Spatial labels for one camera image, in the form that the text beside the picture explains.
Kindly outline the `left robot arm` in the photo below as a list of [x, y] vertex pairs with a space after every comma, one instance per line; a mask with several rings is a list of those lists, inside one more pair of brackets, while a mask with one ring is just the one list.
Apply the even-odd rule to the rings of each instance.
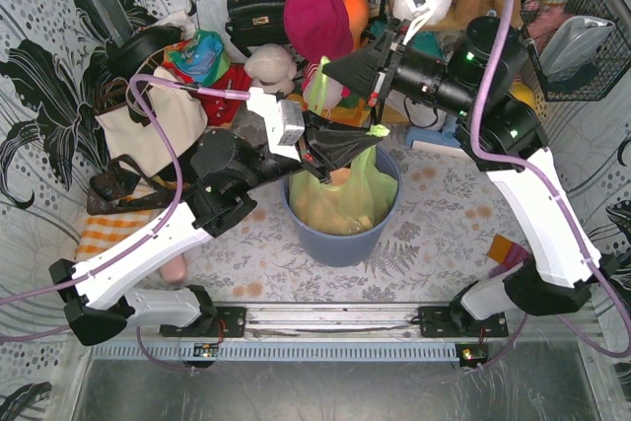
[[257, 205], [251, 190], [302, 171], [324, 179], [389, 134], [382, 125], [352, 127], [310, 111], [303, 119], [292, 158], [228, 129], [203, 134], [190, 160], [196, 179], [164, 212], [95, 257], [53, 263], [49, 273], [77, 339], [95, 346], [130, 327], [156, 326], [166, 337], [222, 332], [219, 310], [202, 286], [164, 291], [136, 285], [172, 258], [233, 229]]

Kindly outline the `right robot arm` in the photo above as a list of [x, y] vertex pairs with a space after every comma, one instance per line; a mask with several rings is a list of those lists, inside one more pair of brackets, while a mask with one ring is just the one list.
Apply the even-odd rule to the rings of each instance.
[[532, 108], [510, 93], [526, 61], [519, 35], [506, 21], [471, 21], [448, 61], [407, 44], [407, 22], [392, 21], [368, 46], [326, 64], [323, 71], [358, 96], [381, 101], [401, 93], [456, 120], [456, 141], [500, 190], [529, 244], [515, 268], [460, 291], [434, 329], [462, 334], [512, 309], [529, 316], [565, 316], [591, 298], [617, 268], [583, 230], [563, 190], [552, 151]]

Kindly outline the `blue round trash bin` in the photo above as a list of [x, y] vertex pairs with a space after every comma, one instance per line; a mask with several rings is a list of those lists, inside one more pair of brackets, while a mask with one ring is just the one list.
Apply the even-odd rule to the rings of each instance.
[[309, 172], [286, 177], [281, 199], [301, 246], [331, 267], [355, 265], [369, 257], [398, 205], [400, 172], [381, 145], [321, 183]]

